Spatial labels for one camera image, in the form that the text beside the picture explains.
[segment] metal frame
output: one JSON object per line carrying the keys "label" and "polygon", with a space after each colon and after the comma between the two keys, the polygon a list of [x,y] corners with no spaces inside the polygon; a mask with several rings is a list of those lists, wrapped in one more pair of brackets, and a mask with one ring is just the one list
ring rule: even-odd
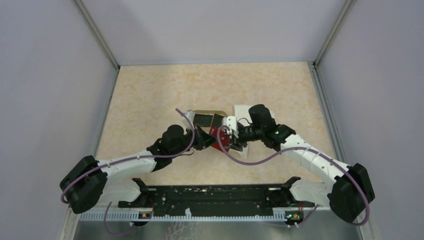
{"label": "metal frame", "polygon": [[[110,63],[112,64],[112,66],[116,69],[116,75],[115,75],[115,79],[114,79],[114,83],[113,83],[113,87],[109,92],[110,98],[109,98],[109,102],[106,106],[106,109],[104,111],[104,114],[102,116],[102,123],[101,126],[97,132],[96,135],[96,144],[94,146],[93,152],[94,155],[96,155],[99,144],[100,144],[100,139],[102,137],[102,132],[105,126],[105,122],[106,122],[106,117],[109,111],[109,106],[111,103],[111,99],[112,99],[112,95],[115,89],[115,85],[116,85],[116,81],[119,75],[119,71],[120,71],[120,65],[119,63],[116,61],[113,52],[111,51],[111,49],[109,48],[109,46],[107,45],[106,41],[104,40],[101,32],[99,31],[99,29],[97,28],[95,22],[93,21],[93,19],[91,18],[89,12],[87,11],[85,5],[83,4],[82,0],[72,0],[75,3],[75,6],[77,7],[77,9],[79,10],[82,18],[84,19],[85,23],[87,24],[88,28],[90,29],[93,37],[96,39],[99,47],[101,48],[101,50],[103,51],[104,55],[107,57],[107,59],[110,61]],[[345,156],[345,152],[344,152],[344,147],[340,138],[340,134],[337,128],[337,123],[334,119],[333,116],[333,112],[327,97],[327,93],[326,93],[326,88],[325,85],[323,83],[323,80],[321,78],[321,74],[320,74],[320,64],[323,60],[323,58],[325,57],[326,53],[328,52],[328,50],[330,49],[334,39],[336,38],[338,32],[340,31],[343,22],[345,21],[348,13],[351,11],[352,7],[354,6],[356,0],[346,0],[343,8],[340,12],[340,14],[338,15],[330,33],[328,34],[323,46],[321,47],[318,56],[316,57],[315,61],[310,61],[308,62],[308,66],[309,66],[309,70],[312,76],[312,81],[315,87],[315,91],[317,93],[317,97],[318,97],[318,101],[319,104],[321,106],[322,109],[322,114],[324,116],[324,121],[327,127],[327,131],[328,131],[328,135],[330,137],[330,141],[331,141],[331,145],[333,148],[333,151],[335,153],[336,158],[341,161],[341,162],[346,162],[346,156]],[[61,240],[71,240],[74,237],[75,231],[77,229],[77,223],[79,221],[80,216],[74,214],[71,209],[68,209],[67,214],[66,214],[66,218],[65,221],[63,223],[63,227],[62,227],[62,232],[60,235],[60,239]],[[369,219],[369,223],[366,224],[365,226],[361,226],[358,230],[360,232],[360,235],[362,236],[362,239],[364,240],[368,240],[368,239],[381,239],[380,236],[380,232],[377,228],[375,219],[373,218],[373,216],[371,215],[370,219]]]}

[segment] white wall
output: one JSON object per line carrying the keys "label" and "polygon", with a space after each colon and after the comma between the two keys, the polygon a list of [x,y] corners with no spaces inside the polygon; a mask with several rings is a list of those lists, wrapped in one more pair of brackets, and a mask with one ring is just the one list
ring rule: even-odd
{"label": "white wall", "polygon": [[0,3],[0,239],[56,240],[114,69],[70,0]]}
{"label": "white wall", "polygon": [[83,0],[120,65],[314,61],[344,0]]}
{"label": "white wall", "polygon": [[358,0],[320,66],[382,239],[424,239],[424,1]]}

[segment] beige tabletop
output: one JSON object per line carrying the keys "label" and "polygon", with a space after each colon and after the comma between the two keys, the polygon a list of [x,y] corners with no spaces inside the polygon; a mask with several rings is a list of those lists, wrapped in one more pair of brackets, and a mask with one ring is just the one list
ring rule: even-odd
{"label": "beige tabletop", "polygon": [[[288,125],[334,156],[308,64],[271,62],[122,66],[96,159],[126,156],[151,146],[168,126],[182,125],[175,108],[233,115],[234,105],[256,104],[264,104],[278,124]],[[274,152],[252,142],[246,161],[256,162]],[[214,148],[140,174],[147,185],[284,183],[292,176],[321,182],[287,157],[244,166]]]}

